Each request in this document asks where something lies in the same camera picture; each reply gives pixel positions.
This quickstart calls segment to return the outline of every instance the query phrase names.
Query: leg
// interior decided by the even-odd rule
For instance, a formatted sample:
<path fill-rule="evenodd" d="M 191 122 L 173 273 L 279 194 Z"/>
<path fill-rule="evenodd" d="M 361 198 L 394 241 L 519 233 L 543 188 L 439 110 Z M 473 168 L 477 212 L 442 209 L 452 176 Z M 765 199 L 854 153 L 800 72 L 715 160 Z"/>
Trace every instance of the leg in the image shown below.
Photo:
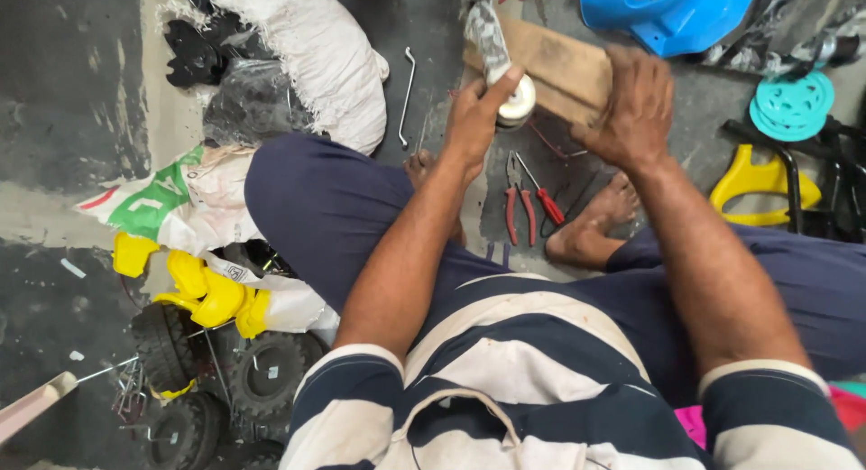
<path fill-rule="evenodd" d="M 289 134 L 255 153 L 244 193 L 267 241 L 341 313 L 355 279 L 414 188 L 396 167 L 327 139 Z M 474 278 L 504 272 L 449 242 L 434 303 Z"/>
<path fill-rule="evenodd" d="M 596 216 L 603 209 L 596 205 L 589 211 L 587 207 Z M 749 226 L 731 228 L 773 278 L 817 373 L 838 380 L 866 371 L 866 339 L 861 336 L 866 331 L 862 304 L 866 299 L 866 246 Z M 619 324 L 641 355 L 650 379 L 671 404 L 696 403 L 694 357 L 670 298 L 652 230 L 645 229 L 628 242 L 599 240 L 606 231 L 597 228 L 572 227 L 562 232 L 582 238 L 560 239 L 553 245 L 556 257 L 552 258 L 597 269 L 602 266 L 609 272 L 572 285 L 597 299 L 598 308 Z"/>

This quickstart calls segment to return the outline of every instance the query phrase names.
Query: man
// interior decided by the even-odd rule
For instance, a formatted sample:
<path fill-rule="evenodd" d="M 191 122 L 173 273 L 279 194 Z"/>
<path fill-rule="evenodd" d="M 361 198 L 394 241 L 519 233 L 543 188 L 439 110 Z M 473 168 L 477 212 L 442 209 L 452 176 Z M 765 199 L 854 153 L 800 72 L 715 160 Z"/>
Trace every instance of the man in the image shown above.
<path fill-rule="evenodd" d="M 486 92 L 465 88 L 438 160 L 413 157 L 408 179 L 302 135 L 255 154 L 256 225 L 342 316 L 298 389 L 281 468 L 860 468 L 750 240 L 667 153 L 668 66 L 634 49 L 609 55 L 609 118 L 573 133 L 624 174 L 547 244 L 552 260 L 614 272 L 600 280 L 515 274 L 459 245 L 463 195 L 520 69 Z M 657 246 L 605 237 L 637 198 Z M 749 234 L 769 239 L 752 249 L 785 250 L 776 233 Z M 802 269 L 833 271 L 828 304 L 866 299 L 862 249 L 784 238 L 813 257 Z M 845 316 L 857 334 L 833 328 L 858 343 L 857 362 L 840 369 L 860 369 L 863 315 Z M 687 355 L 670 353 L 678 343 Z M 707 452 L 668 403 L 686 392 L 703 404 Z"/>

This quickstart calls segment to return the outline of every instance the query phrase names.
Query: concrete floor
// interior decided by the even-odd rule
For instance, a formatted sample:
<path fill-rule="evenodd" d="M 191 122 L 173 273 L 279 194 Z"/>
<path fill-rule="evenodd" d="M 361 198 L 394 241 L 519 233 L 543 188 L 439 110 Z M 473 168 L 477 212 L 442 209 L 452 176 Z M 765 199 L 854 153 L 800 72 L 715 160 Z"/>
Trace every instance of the concrete floor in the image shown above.
<path fill-rule="evenodd" d="M 8 116 L 0 123 L 0 407 L 62 370 L 83 376 L 130 354 L 134 347 L 124 330 L 137 312 L 134 302 L 141 306 L 170 287 L 159 268 L 164 257 L 157 256 L 146 281 L 127 283 L 128 299 L 112 271 L 113 233 L 70 210 L 106 187 L 147 176 L 202 138 L 196 95 L 165 79 L 170 52 L 156 17 L 157 4 L 165 1 L 0 0 L 2 18 L 17 29 L 7 36 L 9 58 L 0 75 L 0 106 Z M 377 160 L 398 166 L 418 143 L 438 151 L 447 90 L 464 79 L 458 1 L 340 1 L 391 65 L 385 84 L 390 120 Z M 582 25 L 576 0 L 511 0 L 503 10 L 592 44 L 611 37 Z M 403 58 L 407 45 L 418 60 L 406 119 L 410 152 L 399 146 L 395 119 L 410 69 Z M 838 92 L 833 114 L 843 121 L 858 116 L 864 66 L 831 75 Z M 742 116 L 756 80 L 686 65 L 675 65 L 675 73 L 671 151 L 707 193 L 736 145 L 717 130 L 726 119 Z M 549 131 L 551 140 L 564 140 Z M 563 190 L 561 207 L 579 199 L 572 216 L 614 172 L 586 156 L 566 167 L 530 129 L 499 134 L 461 212 L 470 250 L 483 255 L 496 242 L 494 258 L 507 241 L 504 162 L 511 149 L 524 155 L 548 190 Z M 517 215 L 517 221 L 523 240 L 525 220 Z M 620 233 L 644 225 L 640 217 Z M 543 244 L 530 249 L 523 241 L 512 251 L 512 268 L 555 280 L 587 275 L 548 265 Z M 88 276 L 65 271 L 62 258 Z M 72 350 L 85 359 L 70 360 Z M 74 468 L 141 467 L 139 443 L 116 430 L 118 419 L 109 411 L 113 397 L 108 378 L 88 382 L 0 449 L 0 462 L 14 457 L 21 468 L 37 460 Z"/>

